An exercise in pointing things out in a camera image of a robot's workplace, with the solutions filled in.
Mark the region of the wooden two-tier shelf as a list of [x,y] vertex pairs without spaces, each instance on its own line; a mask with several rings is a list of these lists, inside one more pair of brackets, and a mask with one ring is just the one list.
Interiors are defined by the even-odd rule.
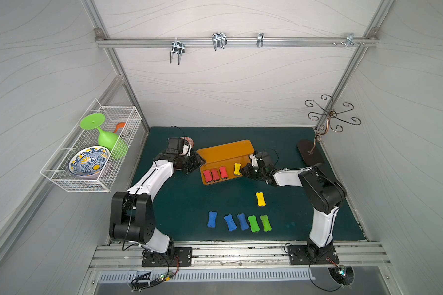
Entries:
[[[199,149],[197,150],[197,153],[206,160],[206,164],[201,166],[199,170],[202,183],[208,186],[242,177],[242,175],[236,176],[233,174],[234,163],[240,163],[241,168],[251,163],[249,156],[254,154],[254,148],[250,140],[241,140],[224,145]],[[227,169],[229,175],[228,179],[220,178],[220,181],[205,183],[203,177],[204,170],[211,170],[213,168],[219,169],[219,167],[223,166],[225,166]]]

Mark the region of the red eraser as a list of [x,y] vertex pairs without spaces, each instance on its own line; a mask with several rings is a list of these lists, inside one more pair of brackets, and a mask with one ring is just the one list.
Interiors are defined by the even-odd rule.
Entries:
[[220,174],[219,174],[219,170],[217,168],[211,169],[210,172],[212,174],[213,182],[220,181]]
[[219,167],[219,172],[221,179],[228,179],[229,175],[225,166]]
[[204,177],[205,183],[210,183],[213,181],[212,173],[210,170],[204,170],[203,177]]

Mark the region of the yellow eraser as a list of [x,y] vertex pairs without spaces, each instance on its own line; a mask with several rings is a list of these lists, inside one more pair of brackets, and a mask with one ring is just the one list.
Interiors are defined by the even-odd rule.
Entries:
[[255,195],[256,195],[256,198],[257,198],[257,205],[259,207],[264,207],[266,205],[264,193],[256,192]]
[[241,164],[240,163],[234,163],[234,171],[233,174],[236,176],[241,175]]

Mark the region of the green eraser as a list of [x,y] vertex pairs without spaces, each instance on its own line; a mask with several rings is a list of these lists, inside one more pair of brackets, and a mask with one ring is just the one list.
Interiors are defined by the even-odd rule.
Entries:
[[272,226],[271,226],[271,224],[270,224],[270,222],[269,222],[269,217],[268,217],[268,215],[261,215],[261,216],[260,216],[260,220],[261,220],[261,222],[262,222],[262,225],[263,225],[263,231],[264,231],[264,232],[272,231]]
[[248,216],[248,222],[252,233],[257,233],[260,231],[260,227],[257,222],[257,217],[255,215]]

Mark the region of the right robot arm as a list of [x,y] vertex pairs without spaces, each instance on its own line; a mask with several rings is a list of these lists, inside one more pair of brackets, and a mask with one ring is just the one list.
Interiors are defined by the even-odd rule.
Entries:
[[320,258],[333,248],[333,229],[336,217],[347,196],[343,185],[322,163],[301,169],[277,169],[246,165],[242,176],[261,180],[272,186],[303,188],[313,207],[313,222],[307,240],[310,259]]

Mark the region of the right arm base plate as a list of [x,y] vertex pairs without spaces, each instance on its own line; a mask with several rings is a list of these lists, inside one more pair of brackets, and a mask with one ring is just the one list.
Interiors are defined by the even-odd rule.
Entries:
[[312,245],[292,245],[284,247],[291,265],[339,265],[340,260],[335,248],[329,245],[318,248]]

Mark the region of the blue eraser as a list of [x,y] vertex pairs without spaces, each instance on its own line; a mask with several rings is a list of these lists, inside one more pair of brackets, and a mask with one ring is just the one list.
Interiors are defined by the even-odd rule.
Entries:
[[249,225],[246,220],[246,215],[244,213],[240,213],[237,215],[237,218],[239,220],[241,230],[247,230],[249,228]]
[[228,226],[228,230],[230,232],[233,232],[233,231],[235,231],[237,229],[237,225],[236,225],[232,215],[224,216],[224,220],[225,220],[225,222],[226,222],[226,224]]
[[209,217],[208,217],[208,222],[207,222],[208,228],[215,228],[216,227],[216,218],[217,218],[217,212],[210,211]]

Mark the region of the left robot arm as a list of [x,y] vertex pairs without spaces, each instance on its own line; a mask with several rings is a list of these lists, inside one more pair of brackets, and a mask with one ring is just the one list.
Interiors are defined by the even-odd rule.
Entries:
[[176,171],[188,174],[206,163],[193,146],[193,140],[185,136],[168,138],[167,148],[153,159],[144,176],[128,190],[114,194],[109,226],[112,240],[173,259],[174,241],[156,228],[153,201]]

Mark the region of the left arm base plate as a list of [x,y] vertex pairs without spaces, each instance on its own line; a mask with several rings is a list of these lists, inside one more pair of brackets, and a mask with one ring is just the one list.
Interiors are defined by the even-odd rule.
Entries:
[[167,253],[143,251],[142,267],[189,267],[192,265],[192,247],[170,248]]

